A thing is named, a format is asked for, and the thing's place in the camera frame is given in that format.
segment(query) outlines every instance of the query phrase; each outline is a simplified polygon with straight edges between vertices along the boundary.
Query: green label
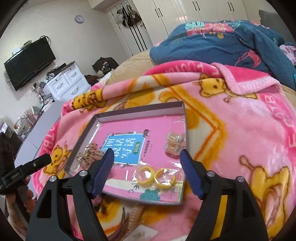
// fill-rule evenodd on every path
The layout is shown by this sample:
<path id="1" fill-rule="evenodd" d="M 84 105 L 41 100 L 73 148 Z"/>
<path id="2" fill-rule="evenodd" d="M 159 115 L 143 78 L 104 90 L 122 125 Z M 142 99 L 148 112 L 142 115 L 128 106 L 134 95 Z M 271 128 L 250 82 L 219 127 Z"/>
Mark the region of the green label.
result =
<path id="1" fill-rule="evenodd" d="M 133 149 L 133 153 L 134 153 L 135 155 L 138 154 L 138 152 L 139 152 L 139 150 L 140 150 L 140 146 L 141 146 L 141 142 L 136 142 L 136 144 L 135 144 L 135 148 Z"/>

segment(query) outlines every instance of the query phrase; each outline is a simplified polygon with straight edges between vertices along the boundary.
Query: television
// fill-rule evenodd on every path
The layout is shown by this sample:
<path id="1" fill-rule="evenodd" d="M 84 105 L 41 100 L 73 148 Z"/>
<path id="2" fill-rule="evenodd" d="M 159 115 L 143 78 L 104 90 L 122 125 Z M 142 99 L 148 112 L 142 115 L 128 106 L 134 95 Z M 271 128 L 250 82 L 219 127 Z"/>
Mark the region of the television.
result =
<path id="1" fill-rule="evenodd" d="M 56 59 L 46 37 L 24 47 L 4 63 L 9 81 L 17 91 Z"/>

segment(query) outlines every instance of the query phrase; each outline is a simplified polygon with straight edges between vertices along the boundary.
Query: blue gripper pad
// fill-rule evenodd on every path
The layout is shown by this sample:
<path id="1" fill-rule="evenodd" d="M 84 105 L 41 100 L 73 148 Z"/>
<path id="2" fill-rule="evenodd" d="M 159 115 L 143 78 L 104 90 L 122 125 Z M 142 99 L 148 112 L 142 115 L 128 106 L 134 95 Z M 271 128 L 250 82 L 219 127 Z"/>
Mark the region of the blue gripper pad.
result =
<path id="1" fill-rule="evenodd" d="M 102 161 L 103 164 L 101 165 L 94 178 L 93 189 L 91 191 L 94 196 L 101 194 L 103 191 L 103 188 L 114 163 L 114 151 L 109 148 L 103 156 Z"/>
<path id="2" fill-rule="evenodd" d="M 195 169 L 196 165 L 194 166 L 192 162 L 196 161 L 192 160 L 187 150 L 182 150 L 180 153 L 180 163 L 185 172 L 186 178 L 189 181 L 193 194 L 198 196 L 199 199 L 202 199 L 204 196 L 202 191 L 202 179 L 198 176 Z"/>

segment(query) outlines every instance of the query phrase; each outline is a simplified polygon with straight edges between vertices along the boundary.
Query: pink cloth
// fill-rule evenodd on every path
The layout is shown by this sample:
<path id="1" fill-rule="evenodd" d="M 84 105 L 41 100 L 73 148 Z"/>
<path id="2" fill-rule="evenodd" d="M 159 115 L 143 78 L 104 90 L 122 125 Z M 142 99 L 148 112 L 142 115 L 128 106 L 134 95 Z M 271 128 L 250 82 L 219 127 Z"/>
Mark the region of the pink cloth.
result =
<path id="1" fill-rule="evenodd" d="M 276 79 L 241 67 L 173 61 L 65 103 L 61 119 L 41 147 L 40 154 L 51 154 L 53 165 L 34 174 L 37 193 L 51 175 L 62 175 L 65 161 L 94 114 L 169 101 L 185 103 L 193 159 L 223 177 L 244 176 L 260 205 L 268 235 L 274 237 L 296 204 L 296 115 Z M 201 201 L 185 186 L 182 205 L 144 209 L 141 221 L 159 231 L 153 241 L 189 233 Z M 127 205 L 111 203 L 107 211 L 113 214 L 120 213 L 119 203 Z M 82 238 L 71 199 L 69 212 L 74 233 Z M 107 235 L 112 233 L 110 225 L 117 225 L 117 219 L 107 221 L 100 211 L 97 214 Z"/>
<path id="2" fill-rule="evenodd" d="M 294 54 L 294 52 L 296 52 L 296 47 L 281 45 L 279 48 L 284 52 L 284 54 L 287 56 L 287 58 L 289 60 L 291 60 L 293 65 L 296 65 L 296 56 Z"/>

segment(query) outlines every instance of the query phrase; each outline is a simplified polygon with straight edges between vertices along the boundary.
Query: drawer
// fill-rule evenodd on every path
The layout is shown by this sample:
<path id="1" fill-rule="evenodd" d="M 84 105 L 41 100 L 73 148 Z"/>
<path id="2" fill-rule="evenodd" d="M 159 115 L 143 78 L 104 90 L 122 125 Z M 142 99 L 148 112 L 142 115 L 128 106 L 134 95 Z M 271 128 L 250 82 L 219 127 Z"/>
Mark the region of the drawer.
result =
<path id="1" fill-rule="evenodd" d="M 60 77 L 58 77 L 57 79 L 55 79 L 53 82 L 49 84 L 49 88 L 53 92 L 53 95 L 58 95 L 62 93 L 69 86 L 70 86 L 69 82 L 63 75 L 61 75 Z"/>
<path id="2" fill-rule="evenodd" d="M 88 90 L 89 84 L 84 78 L 84 76 L 81 76 L 81 78 L 75 82 L 65 93 L 63 93 L 61 96 L 59 96 L 57 99 L 61 101 L 68 101 L 73 99 L 75 96 L 78 96 Z"/>
<path id="3" fill-rule="evenodd" d="M 72 65 L 65 73 L 64 76 L 69 81 L 69 83 L 73 83 L 82 76 L 82 73 L 80 72 L 78 66 L 76 64 Z"/>

